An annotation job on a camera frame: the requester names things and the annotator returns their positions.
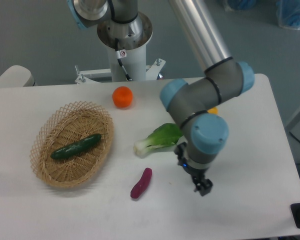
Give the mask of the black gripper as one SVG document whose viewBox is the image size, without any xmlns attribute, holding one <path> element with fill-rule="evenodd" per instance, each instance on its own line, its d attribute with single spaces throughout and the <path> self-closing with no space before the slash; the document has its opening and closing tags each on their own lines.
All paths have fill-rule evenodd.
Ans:
<svg viewBox="0 0 300 240">
<path fill-rule="evenodd" d="M 209 194 L 213 188 L 213 183 L 210 179 L 205 178 L 205 170 L 199 168 L 190 159 L 187 152 L 187 143 L 182 142 L 178 144 L 174 150 L 177 155 L 178 165 L 181 166 L 189 175 L 195 185 L 194 192 L 199 192 L 203 197 Z"/>
</svg>

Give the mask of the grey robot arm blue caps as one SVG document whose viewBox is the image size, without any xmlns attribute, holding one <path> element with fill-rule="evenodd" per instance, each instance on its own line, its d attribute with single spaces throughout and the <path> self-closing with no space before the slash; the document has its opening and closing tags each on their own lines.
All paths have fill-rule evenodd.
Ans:
<svg viewBox="0 0 300 240">
<path fill-rule="evenodd" d="M 150 70 L 145 47 L 153 29 L 137 1 L 69 0 L 67 5 L 80 29 L 97 27 L 113 82 L 146 80 Z M 213 187 L 205 173 L 229 136 L 225 120 L 208 110 L 251 89 L 255 74 L 247 63 L 234 61 L 204 1 L 172 0 L 170 6 L 205 76 L 192 84 L 183 79 L 169 82 L 160 100 L 186 139 L 175 149 L 178 164 L 204 196 Z"/>
</svg>

